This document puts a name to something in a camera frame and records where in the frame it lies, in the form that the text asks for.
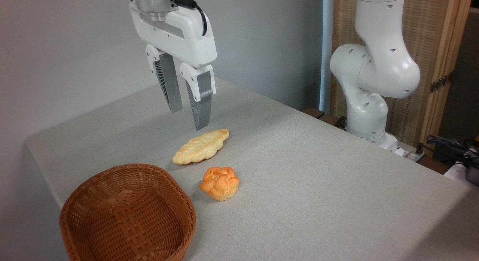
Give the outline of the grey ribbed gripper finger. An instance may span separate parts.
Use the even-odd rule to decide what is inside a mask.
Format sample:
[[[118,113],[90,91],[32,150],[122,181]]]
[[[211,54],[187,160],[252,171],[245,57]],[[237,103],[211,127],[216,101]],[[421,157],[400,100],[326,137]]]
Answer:
[[[146,46],[149,68],[156,75],[171,113],[183,109],[173,56],[152,45]]]
[[[180,72],[186,81],[195,128],[198,131],[209,124],[212,96],[217,92],[213,67],[207,65],[197,69],[187,63],[182,63]]]

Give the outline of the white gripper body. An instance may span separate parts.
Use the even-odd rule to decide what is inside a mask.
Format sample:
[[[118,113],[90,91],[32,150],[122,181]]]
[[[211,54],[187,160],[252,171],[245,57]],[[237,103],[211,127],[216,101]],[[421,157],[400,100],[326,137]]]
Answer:
[[[202,16],[197,10],[178,7],[168,12],[165,21],[151,21],[132,2],[129,4],[136,31],[142,41],[183,62],[202,68],[217,58],[217,49],[210,21],[202,35]]]

